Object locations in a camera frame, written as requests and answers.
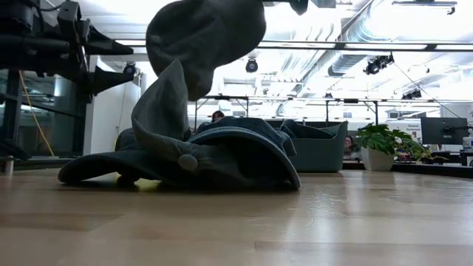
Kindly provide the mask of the dark blue denim cap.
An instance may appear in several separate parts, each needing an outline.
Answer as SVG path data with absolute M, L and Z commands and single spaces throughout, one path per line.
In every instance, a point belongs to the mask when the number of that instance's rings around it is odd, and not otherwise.
M 79 183 L 83 180 L 118 173 L 129 182 L 139 179 L 164 180 L 178 172 L 175 163 L 155 157 L 138 145 L 132 129 L 123 130 L 116 142 L 115 150 L 88 154 L 68 162 L 58 173 L 63 183 Z

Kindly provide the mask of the white plant pot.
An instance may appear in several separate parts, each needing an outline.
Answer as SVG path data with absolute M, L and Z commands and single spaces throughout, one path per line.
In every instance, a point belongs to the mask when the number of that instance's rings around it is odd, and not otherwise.
M 362 148 L 361 160 L 367 171 L 390 171 L 394 163 L 394 155 L 371 148 Z

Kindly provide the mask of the green potted plant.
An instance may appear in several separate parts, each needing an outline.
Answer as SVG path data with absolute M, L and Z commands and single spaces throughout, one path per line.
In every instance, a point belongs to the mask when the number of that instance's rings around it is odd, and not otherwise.
M 360 144 L 363 148 L 380 151 L 387 155 L 421 161 L 433 159 L 432 151 L 412 139 L 412 136 L 400 129 L 390 130 L 387 124 L 369 123 L 358 129 Z

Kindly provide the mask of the light grey denim cap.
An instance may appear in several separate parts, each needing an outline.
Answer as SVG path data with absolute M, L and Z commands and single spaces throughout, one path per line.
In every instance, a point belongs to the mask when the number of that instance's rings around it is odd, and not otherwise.
M 242 174 L 229 145 L 187 141 L 187 105 L 183 65 L 174 60 L 132 111 L 135 138 L 153 157 L 163 181 L 178 188 L 255 188 L 256 181 Z

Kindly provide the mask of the black frame post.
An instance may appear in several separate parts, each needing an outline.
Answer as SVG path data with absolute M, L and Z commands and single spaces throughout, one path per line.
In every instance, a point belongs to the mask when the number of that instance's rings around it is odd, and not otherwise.
M 18 144 L 22 105 L 22 88 L 18 71 L 8 71 L 6 92 L 0 93 L 0 103 L 4 104 L 3 121 L 0 125 L 0 155 L 29 160 L 30 155 Z

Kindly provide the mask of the teal plastic bin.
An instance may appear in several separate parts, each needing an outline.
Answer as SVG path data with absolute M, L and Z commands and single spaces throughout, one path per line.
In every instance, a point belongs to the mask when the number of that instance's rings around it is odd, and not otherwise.
M 283 121 L 268 120 L 268 123 L 280 130 Z M 339 128 L 337 135 L 329 140 L 291 138 L 296 155 L 290 156 L 290 161 L 295 169 L 304 173 L 340 171 L 344 160 L 344 139 L 347 136 L 348 122 L 308 122 L 303 125 L 316 128 L 339 125 Z

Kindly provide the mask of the overhead frame bar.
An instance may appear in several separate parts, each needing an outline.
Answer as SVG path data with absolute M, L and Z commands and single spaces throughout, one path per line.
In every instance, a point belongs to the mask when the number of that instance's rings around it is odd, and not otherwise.
M 473 52 L 473 43 L 261 41 L 247 50 L 335 50 L 364 52 Z

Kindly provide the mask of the white printed sign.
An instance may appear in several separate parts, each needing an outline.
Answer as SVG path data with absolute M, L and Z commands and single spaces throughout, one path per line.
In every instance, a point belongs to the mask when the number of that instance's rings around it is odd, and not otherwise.
M 395 128 L 406 132 L 413 140 L 420 143 L 422 140 L 421 122 L 419 120 L 397 120 Z

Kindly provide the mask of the dark navy denim cap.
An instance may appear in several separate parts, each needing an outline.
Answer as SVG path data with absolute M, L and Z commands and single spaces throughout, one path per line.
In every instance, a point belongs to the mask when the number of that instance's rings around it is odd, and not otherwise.
M 316 128 L 297 123 L 294 120 L 284 120 L 280 130 L 288 134 L 291 138 L 299 139 L 333 139 L 338 132 L 339 125 L 325 128 Z

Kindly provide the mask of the black track spotlight cluster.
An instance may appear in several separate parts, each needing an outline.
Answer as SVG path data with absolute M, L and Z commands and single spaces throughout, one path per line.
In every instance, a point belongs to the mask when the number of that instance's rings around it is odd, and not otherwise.
M 392 53 L 389 55 L 379 55 L 367 61 L 367 66 L 363 69 L 363 72 L 366 75 L 376 75 L 394 62 L 395 60 Z

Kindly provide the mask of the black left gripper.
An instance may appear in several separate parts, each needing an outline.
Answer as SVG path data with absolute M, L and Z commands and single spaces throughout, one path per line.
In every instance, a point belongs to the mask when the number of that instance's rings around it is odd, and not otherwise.
M 86 45 L 91 55 L 131 55 L 133 49 L 100 33 L 91 26 L 88 18 L 82 19 L 81 8 L 76 1 L 62 3 L 57 21 L 61 37 L 69 48 L 68 53 L 61 55 L 64 65 L 60 67 L 59 75 L 75 82 L 83 94 L 97 95 L 114 86 L 133 81 L 133 74 L 97 69 L 90 85 Z

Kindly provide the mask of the black computer monitor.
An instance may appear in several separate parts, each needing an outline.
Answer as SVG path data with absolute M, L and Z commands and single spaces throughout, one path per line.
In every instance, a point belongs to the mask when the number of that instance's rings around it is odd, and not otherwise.
M 465 118 L 422 117 L 422 144 L 462 145 L 471 128 Z

